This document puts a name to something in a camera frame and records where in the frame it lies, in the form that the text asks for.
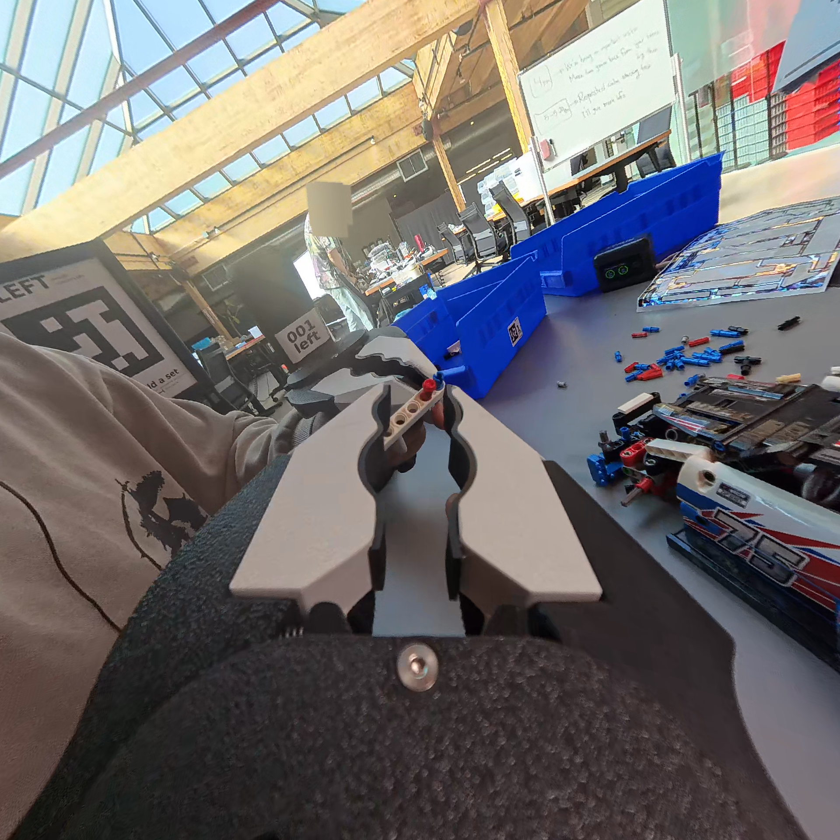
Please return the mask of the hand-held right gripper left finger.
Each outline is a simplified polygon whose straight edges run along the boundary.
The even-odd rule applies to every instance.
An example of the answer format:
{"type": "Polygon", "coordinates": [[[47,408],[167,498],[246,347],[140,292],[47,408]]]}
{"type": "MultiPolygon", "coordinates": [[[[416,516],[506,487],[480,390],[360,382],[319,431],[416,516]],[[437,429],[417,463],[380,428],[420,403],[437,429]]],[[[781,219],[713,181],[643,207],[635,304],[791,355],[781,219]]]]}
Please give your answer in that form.
{"type": "Polygon", "coordinates": [[[385,580],[377,496],[394,468],[385,452],[391,387],[377,385],[290,455],[229,584],[232,595],[321,603],[350,616],[385,580]]]}

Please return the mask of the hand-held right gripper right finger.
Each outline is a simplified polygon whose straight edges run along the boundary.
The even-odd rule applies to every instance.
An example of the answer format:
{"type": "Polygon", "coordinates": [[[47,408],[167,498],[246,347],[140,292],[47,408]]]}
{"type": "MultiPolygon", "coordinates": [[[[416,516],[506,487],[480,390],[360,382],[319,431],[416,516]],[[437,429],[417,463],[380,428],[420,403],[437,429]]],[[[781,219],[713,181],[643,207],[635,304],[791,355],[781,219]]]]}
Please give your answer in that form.
{"type": "Polygon", "coordinates": [[[455,385],[445,387],[445,430],[461,494],[448,525],[450,600],[463,596],[486,617],[500,606],[600,601],[602,586],[541,455],[455,385]]]}

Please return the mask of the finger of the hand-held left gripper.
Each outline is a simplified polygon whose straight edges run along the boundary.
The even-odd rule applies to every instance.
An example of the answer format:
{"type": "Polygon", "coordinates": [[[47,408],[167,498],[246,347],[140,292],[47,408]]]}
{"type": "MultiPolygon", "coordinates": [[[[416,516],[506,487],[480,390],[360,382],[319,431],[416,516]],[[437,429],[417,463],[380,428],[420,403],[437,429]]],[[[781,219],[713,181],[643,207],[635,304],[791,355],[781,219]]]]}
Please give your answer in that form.
{"type": "Polygon", "coordinates": [[[322,378],[322,394],[343,410],[370,389],[389,385],[395,411],[437,372],[414,343],[366,343],[349,362],[322,378]]]}
{"type": "Polygon", "coordinates": [[[407,358],[413,343],[404,331],[386,327],[371,331],[360,349],[361,358],[407,358]]]}

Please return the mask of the pale toy brick beam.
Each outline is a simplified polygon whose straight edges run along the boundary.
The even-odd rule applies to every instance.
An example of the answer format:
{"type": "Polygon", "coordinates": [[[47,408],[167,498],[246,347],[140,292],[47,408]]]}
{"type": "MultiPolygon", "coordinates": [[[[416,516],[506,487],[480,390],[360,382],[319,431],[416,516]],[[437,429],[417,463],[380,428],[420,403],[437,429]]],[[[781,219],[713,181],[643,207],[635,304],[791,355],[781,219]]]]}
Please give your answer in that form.
{"type": "Polygon", "coordinates": [[[384,451],[389,453],[399,448],[405,434],[420,421],[424,421],[444,395],[445,379],[442,372],[426,378],[391,416],[383,436],[384,451]]]}

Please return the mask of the grey desk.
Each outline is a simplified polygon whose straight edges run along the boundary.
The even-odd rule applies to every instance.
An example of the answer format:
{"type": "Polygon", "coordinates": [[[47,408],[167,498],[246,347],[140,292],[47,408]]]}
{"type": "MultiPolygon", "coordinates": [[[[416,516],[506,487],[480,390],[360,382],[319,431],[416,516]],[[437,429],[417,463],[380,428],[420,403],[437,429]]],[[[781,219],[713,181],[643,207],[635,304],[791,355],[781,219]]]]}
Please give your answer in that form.
{"type": "MultiPolygon", "coordinates": [[[[724,222],[826,196],[838,196],[838,144],[722,177],[724,222]]],[[[627,384],[629,361],[650,361],[685,335],[747,327],[748,353],[761,356],[756,378],[800,373],[818,383],[838,365],[838,287],[767,301],[636,312],[638,291],[547,297],[547,317],[484,399],[484,407],[583,491],[679,582],[732,637],[734,684],[750,736],[767,772],[809,838],[838,838],[838,673],[769,624],[705,571],[671,551],[666,534],[679,511],[645,497],[626,509],[623,492],[595,486],[585,459],[616,408],[644,389],[627,384]],[[787,332],[777,326],[794,316],[787,332]],[[557,381],[567,382],[559,389],[557,381]]],[[[429,429],[416,467],[386,488],[385,588],[375,597],[374,635],[463,636],[459,607],[447,598],[444,571],[448,438],[429,429]]]]}

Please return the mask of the person's left hand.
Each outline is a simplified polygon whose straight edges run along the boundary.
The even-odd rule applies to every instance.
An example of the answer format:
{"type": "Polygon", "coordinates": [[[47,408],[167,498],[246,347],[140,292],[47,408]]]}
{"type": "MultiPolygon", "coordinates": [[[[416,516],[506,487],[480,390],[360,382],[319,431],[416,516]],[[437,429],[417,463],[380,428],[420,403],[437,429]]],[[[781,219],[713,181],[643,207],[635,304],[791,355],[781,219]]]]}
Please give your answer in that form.
{"type": "Polygon", "coordinates": [[[426,438],[425,426],[415,425],[405,431],[387,450],[388,463],[399,473],[406,473],[414,468],[417,453],[424,445],[426,438]]]}

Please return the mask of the blue plastic bin with tag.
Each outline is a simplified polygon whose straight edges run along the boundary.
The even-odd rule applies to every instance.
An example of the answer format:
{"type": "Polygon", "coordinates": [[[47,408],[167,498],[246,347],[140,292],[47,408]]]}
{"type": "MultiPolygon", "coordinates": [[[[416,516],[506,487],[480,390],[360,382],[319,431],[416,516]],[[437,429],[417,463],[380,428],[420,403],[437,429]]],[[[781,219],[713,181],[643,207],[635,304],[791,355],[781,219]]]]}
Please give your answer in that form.
{"type": "Polygon", "coordinates": [[[472,398],[486,396],[547,313],[537,254],[510,259],[439,290],[395,326],[472,398]]]}

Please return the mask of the black office chair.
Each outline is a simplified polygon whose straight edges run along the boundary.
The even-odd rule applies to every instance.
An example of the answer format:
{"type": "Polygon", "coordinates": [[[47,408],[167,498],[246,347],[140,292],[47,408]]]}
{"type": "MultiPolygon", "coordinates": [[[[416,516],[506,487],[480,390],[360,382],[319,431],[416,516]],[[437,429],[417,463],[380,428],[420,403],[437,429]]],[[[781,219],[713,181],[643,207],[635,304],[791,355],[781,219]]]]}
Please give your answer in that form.
{"type": "Polygon", "coordinates": [[[506,236],[493,227],[476,203],[466,206],[458,217],[469,235],[477,263],[482,265],[490,259],[508,258],[506,236]]]}
{"type": "Polygon", "coordinates": [[[490,194],[509,222],[512,236],[511,243],[516,245],[529,238],[532,235],[529,218],[525,210],[511,194],[506,184],[499,182],[492,185],[490,187],[490,194]]]}

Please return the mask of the stack of clear storage boxes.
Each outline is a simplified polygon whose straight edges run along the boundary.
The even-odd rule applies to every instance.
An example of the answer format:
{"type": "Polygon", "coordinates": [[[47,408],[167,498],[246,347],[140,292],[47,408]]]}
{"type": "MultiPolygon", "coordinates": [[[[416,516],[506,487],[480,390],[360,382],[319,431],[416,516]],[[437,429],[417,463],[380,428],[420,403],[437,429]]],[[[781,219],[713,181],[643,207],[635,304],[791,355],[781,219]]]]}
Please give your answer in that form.
{"type": "Polygon", "coordinates": [[[497,201],[491,194],[491,188],[498,184],[503,184],[520,204],[543,195],[531,154],[500,163],[496,169],[478,180],[476,189],[487,216],[499,212],[497,201]]]}

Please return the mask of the toy brick race car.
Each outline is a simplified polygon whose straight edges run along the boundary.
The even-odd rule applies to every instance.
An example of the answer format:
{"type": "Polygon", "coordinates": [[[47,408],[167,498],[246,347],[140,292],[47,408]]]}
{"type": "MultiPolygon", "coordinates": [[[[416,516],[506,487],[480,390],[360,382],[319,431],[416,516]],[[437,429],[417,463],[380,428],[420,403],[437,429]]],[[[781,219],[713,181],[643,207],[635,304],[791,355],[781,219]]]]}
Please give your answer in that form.
{"type": "Polygon", "coordinates": [[[668,544],[839,669],[838,368],[821,384],[696,375],[665,402],[636,395],[587,459],[624,507],[674,498],[668,544]]]}

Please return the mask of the pile of blue toy pins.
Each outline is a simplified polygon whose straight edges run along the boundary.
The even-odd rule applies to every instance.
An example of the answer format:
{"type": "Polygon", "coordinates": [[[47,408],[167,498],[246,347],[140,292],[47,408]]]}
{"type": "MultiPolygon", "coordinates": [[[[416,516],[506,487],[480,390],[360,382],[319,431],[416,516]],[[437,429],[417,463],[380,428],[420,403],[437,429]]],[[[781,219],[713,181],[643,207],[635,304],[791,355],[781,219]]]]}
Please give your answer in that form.
{"type": "Polygon", "coordinates": [[[748,336],[749,329],[739,325],[710,329],[695,338],[684,336],[676,346],[664,350],[655,360],[625,364],[624,381],[651,382],[668,373],[688,371],[686,386],[692,386],[698,383],[705,369],[728,361],[736,365],[737,372],[727,374],[727,377],[741,380],[763,363],[762,357],[747,353],[744,340],[748,336]]]}

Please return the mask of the black device with green lights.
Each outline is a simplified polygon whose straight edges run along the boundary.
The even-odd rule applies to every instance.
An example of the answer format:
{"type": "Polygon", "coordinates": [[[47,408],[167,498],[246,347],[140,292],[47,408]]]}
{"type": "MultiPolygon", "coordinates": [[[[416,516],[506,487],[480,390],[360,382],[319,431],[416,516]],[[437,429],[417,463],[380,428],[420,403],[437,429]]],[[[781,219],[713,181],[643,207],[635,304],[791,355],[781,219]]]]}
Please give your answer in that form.
{"type": "Polygon", "coordinates": [[[653,238],[643,234],[606,248],[593,257],[592,264],[601,293],[648,285],[657,275],[653,238]]]}

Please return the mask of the whiteboard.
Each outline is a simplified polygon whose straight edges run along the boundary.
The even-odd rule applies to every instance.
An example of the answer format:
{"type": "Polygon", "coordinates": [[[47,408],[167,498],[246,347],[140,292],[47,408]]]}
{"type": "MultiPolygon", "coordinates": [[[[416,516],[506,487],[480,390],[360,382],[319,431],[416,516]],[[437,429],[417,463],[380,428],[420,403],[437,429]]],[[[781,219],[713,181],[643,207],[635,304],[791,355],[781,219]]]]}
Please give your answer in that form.
{"type": "Polygon", "coordinates": [[[676,99],[663,1],[640,1],[518,75],[543,164],[552,168],[676,99]]]}

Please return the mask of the shiny sticker sheet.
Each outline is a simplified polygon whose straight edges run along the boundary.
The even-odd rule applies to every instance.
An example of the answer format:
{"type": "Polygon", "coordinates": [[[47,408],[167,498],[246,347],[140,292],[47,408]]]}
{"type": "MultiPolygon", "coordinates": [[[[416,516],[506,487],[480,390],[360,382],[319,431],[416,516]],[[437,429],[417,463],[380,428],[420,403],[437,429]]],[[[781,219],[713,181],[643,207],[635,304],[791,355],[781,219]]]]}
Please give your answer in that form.
{"type": "Polygon", "coordinates": [[[637,299],[638,312],[816,294],[838,276],[839,197],[720,224],[680,250],[637,299]]]}

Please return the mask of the stack of red storage bins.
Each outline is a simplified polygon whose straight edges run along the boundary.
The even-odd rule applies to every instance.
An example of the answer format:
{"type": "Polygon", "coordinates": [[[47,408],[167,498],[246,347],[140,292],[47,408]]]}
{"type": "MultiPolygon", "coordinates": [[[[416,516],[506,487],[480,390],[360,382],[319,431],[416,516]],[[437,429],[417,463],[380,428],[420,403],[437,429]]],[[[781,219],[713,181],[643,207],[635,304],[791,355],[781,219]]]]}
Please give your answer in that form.
{"type": "Polygon", "coordinates": [[[778,160],[838,132],[839,66],[818,71],[793,92],[773,91],[779,64],[770,52],[720,77],[710,88],[724,167],[778,160]]]}

